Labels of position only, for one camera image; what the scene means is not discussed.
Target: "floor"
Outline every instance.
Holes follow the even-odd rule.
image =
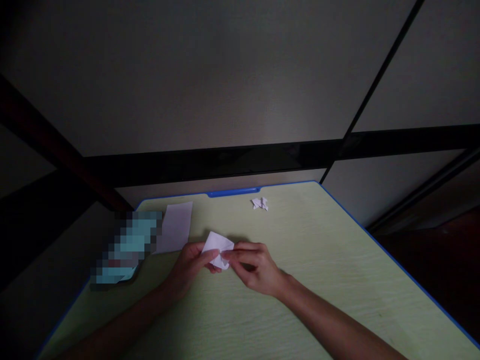
[[[480,206],[437,228],[375,238],[480,343]]]

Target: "forearm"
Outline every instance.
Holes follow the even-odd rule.
[[[334,359],[405,359],[366,327],[292,276],[286,276],[285,291],[278,299],[301,320]]]
[[[168,294],[160,286],[58,359],[117,359],[169,305]]]

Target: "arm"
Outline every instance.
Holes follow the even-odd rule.
[[[116,359],[121,356],[155,318],[183,298],[199,271],[206,267],[212,274],[222,269],[209,262],[218,250],[200,255],[204,242],[186,244],[167,279],[128,310],[96,330],[58,357],[60,359]]]
[[[273,296],[289,308],[334,359],[405,359],[366,327],[283,273],[264,244],[239,242],[221,256],[230,261],[248,288]],[[247,271],[241,263],[253,269]]]

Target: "hand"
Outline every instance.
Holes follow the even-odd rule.
[[[249,289],[278,298],[287,286],[289,275],[277,267],[265,244],[239,241],[233,251],[224,251],[221,257],[230,261],[232,269]],[[253,269],[249,271],[241,263]]]
[[[210,263],[218,256],[219,250],[209,250],[201,254],[204,245],[205,242],[187,243],[181,250],[170,274],[160,285],[171,301],[178,301],[185,296],[203,267],[209,269],[212,274],[222,272],[222,269]]]

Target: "table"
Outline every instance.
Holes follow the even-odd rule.
[[[279,268],[409,359],[480,358],[472,341],[317,182],[256,191],[148,199],[137,210],[164,212],[168,204],[193,201],[189,241],[204,241],[214,231],[234,242],[265,243]],[[257,197],[268,199],[269,211],[252,209]],[[166,277],[177,256],[149,256],[128,286],[107,292],[86,286],[40,358],[55,356],[127,309]],[[247,289],[231,269],[202,271],[188,295],[125,354],[139,358],[330,359],[286,307]]]

